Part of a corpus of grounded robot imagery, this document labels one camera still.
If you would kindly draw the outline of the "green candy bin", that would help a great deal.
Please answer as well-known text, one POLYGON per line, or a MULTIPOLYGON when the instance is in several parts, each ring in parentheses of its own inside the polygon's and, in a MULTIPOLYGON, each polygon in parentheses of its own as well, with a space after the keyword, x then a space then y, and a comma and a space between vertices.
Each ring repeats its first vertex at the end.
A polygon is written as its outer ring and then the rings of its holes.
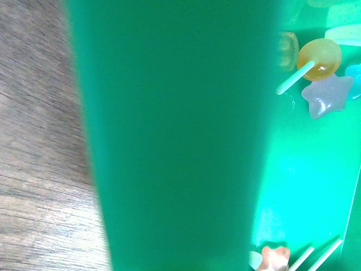
POLYGON ((66 1, 112 270, 360 269, 359 1, 66 1))

